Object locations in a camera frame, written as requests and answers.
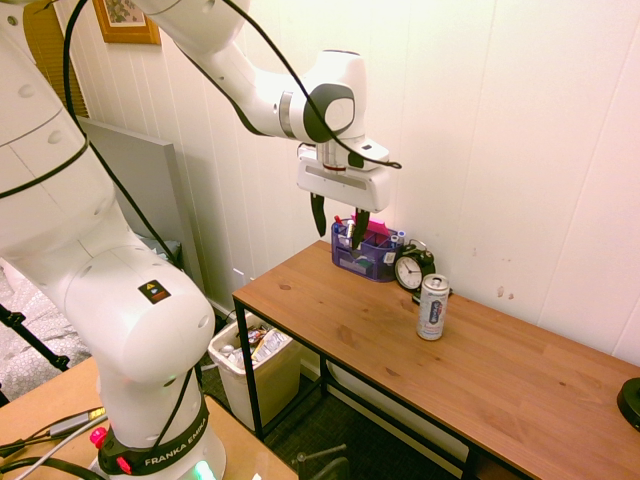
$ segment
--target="green light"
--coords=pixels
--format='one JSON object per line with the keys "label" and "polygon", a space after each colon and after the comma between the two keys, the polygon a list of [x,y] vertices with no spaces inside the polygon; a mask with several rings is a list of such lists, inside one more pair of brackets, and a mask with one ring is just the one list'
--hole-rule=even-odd
{"label": "green light", "polygon": [[198,480],[216,480],[211,468],[209,468],[209,464],[205,460],[196,463],[195,469]]}

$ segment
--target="pen holder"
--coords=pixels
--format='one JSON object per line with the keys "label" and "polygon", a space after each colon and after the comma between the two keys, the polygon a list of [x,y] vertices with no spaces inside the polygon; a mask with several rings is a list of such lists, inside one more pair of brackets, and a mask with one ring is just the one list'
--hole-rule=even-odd
{"label": "pen holder", "polygon": [[395,280],[393,265],[401,245],[391,241],[389,235],[367,230],[356,250],[351,249],[351,239],[347,238],[346,220],[331,226],[331,259],[335,265],[374,282]]}

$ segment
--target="alarm clock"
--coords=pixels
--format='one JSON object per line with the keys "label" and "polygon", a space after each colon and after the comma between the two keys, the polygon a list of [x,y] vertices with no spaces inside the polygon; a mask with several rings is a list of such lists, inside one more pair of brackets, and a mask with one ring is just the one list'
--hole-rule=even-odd
{"label": "alarm clock", "polygon": [[411,240],[402,248],[395,263],[396,280],[402,288],[410,292],[420,290],[422,279],[425,275],[436,273],[433,254],[427,250],[427,246],[419,240]]}

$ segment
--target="black tripod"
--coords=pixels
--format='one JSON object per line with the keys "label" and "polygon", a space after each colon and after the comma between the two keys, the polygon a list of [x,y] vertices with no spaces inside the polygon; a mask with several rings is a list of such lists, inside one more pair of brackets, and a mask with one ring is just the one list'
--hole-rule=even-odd
{"label": "black tripod", "polygon": [[[0,322],[4,323],[7,327],[12,329],[18,335],[20,335],[29,345],[35,348],[44,358],[46,358],[51,365],[59,369],[61,372],[69,370],[67,364],[69,363],[69,357],[64,355],[56,355],[49,348],[42,343],[38,337],[31,333],[27,327],[22,325],[25,320],[25,316],[20,312],[10,312],[0,304]],[[7,397],[0,392],[0,406],[9,403]]]}

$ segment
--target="picture frame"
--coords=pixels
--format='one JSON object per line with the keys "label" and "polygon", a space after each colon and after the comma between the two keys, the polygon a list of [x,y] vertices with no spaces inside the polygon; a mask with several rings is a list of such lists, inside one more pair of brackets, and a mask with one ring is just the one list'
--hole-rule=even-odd
{"label": "picture frame", "polygon": [[105,43],[160,45],[158,26],[131,0],[93,0]]}

